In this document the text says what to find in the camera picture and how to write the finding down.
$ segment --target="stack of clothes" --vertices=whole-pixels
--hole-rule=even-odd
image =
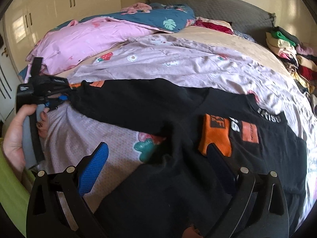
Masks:
[[[281,27],[274,27],[271,33],[266,33],[266,43],[294,78],[317,116],[317,98],[313,94],[317,85],[317,53]]]

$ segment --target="orange patch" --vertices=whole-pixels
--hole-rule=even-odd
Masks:
[[[102,87],[102,85],[104,84],[105,81],[98,81],[98,82],[93,82],[90,84],[90,86],[93,87]]]
[[[70,87],[80,87],[80,83],[76,83],[76,84],[69,84]]]
[[[215,143],[224,156],[231,156],[232,148],[229,140],[229,126],[228,119],[206,114],[198,150],[206,156],[208,145]]]
[[[242,121],[242,140],[252,143],[259,143],[257,128],[254,124]]]

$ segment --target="red velvet fabric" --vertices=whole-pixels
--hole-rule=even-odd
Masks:
[[[194,23],[193,26],[198,26],[198,27],[204,27],[204,28],[210,28],[210,29],[214,29],[220,32],[224,32],[227,34],[233,34],[232,30],[225,27],[225,26],[221,26],[221,25],[217,25],[211,22],[203,22],[202,20],[196,20],[196,22]]]
[[[304,76],[306,79],[308,79],[309,81],[317,80],[317,72],[314,72],[313,70],[302,65],[298,67],[298,70],[300,74]]]

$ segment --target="pink comforter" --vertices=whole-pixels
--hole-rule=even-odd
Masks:
[[[34,57],[43,57],[41,73],[55,75],[130,37],[147,36],[157,31],[154,27],[110,17],[97,17],[84,23],[73,20],[58,31],[48,32],[28,54],[25,82],[29,80]]]

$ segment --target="blue grip pad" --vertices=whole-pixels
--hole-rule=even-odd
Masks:
[[[79,176],[78,192],[81,197],[84,194],[89,193],[93,188],[108,156],[109,147],[106,143],[103,143]]]

